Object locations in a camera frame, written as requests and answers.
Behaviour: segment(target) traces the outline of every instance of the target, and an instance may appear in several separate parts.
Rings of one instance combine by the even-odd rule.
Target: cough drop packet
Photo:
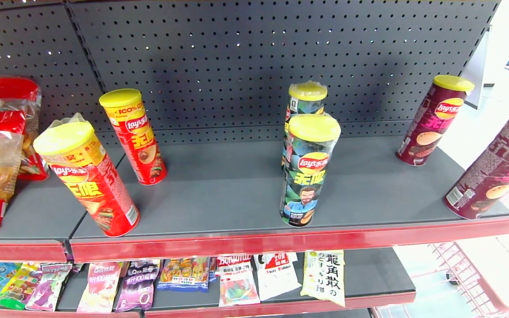
[[[123,262],[97,262],[89,264],[87,286],[76,312],[111,312]]]
[[[329,300],[345,307],[345,256],[339,251],[305,252],[300,295]]]
[[[217,257],[210,257],[209,259],[209,281],[214,282],[217,280]]]
[[[154,296],[154,280],[160,271],[160,260],[132,261],[123,278],[115,312],[133,308],[149,310]]]

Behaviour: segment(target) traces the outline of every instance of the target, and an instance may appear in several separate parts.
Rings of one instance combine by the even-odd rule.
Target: store shelf
[[[298,281],[301,282],[304,254],[298,254],[298,259],[294,266]],[[392,248],[345,251],[345,263],[347,309],[414,301],[416,294],[414,283]],[[233,307],[218,307],[220,297],[218,281],[211,283],[206,293],[157,291],[154,294],[153,308],[145,312],[145,316],[146,318],[184,318],[196,315],[202,318],[249,317],[344,309],[329,301],[300,296],[300,290],[301,288],[297,288],[261,304]]]
[[[106,145],[118,163],[123,149]],[[85,210],[51,171],[45,181],[19,182],[0,226],[0,261],[64,262],[65,242]]]
[[[97,314],[79,314],[76,313],[78,304],[80,303],[81,294],[83,293],[87,284],[87,270],[89,266],[85,266],[80,273],[71,274],[68,281],[64,284],[61,297],[58,299],[57,311],[44,312],[44,311],[30,311],[30,310],[9,310],[0,306],[0,318],[83,318],[95,317]],[[111,313],[99,314],[100,317],[115,317],[115,318],[139,318],[140,312],[138,310],[124,313]]]
[[[319,312],[318,314],[287,314],[280,318],[370,318],[368,309],[339,310],[334,312]]]
[[[86,216],[70,240],[78,262],[225,253],[258,254],[448,242],[509,232],[497,203],[463,220],[441,202],[463,169],[440,149],[424,167],[400,162],[401,136],[340,139],[313,222],[295,229],[278,215],[280,141],[162,147],[168,176],[143,186],[126,159],[118,171],[141,211],[121,238]]]

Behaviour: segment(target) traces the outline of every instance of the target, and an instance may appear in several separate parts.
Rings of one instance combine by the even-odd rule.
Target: purple candy packet
[[[160,271],[160,260],[132,261],[123,278],[115,312],[134,308],[149,310],[152,307],[154,280]]]
[[[65,268],[65,270],[58,270],[54,272],[46,272],[42,274],[37,287],[34,289],[32,296],[29,298],[25,309],[27,310],[45,310],[55,311],[58,297],[62,291],[62,283],[68,277],[72,266]]]

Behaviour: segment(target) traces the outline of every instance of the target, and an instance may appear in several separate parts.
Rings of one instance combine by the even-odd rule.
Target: white snack packet
[[[300,295],[329,300],[345,307],[345,258],[342,250],[305,252]]]
[[[254,256],[258,276],[258,295],[267,300],[301,287],[293,262],[296,253],[258,254]]]

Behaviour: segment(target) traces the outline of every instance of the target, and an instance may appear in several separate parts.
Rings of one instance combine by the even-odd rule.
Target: red shelf edge
[[[0,243],[0,261],[8,262],[66,262],[62,243],[59,241],[6,244]]]
[[[120,312],[118,314],[83,314],[77,312],[65,311],[30,311],[30,310],[7,310],[0,309],[0,318],[95,318],[95,317],[114,317],[114,318],[139,318],[139,312]]]
[[[409,226],[348,227],[337,231],[289,231],[222,237],[154,237],[119,239],[72,239],[76,262],[132,260],[135,258],[179,258],[262,252],[306,250],[354,250],[396,245],[450,242],[509,233],[509,216],[452,222],[430,222]]]
[[[301,314],[313,312],[327,312],[386,306],[389,304],[404,304],[414,302],[416,292],[401,292],[398,294],[384,294],[345,298],[345,308],[327,300],[302,300],[288,303],[261,303],[232,307],[204,307],[184,310],[146,311],[145,318],[221,318],[221,317],[250,317],[274,316],[279,314]]]

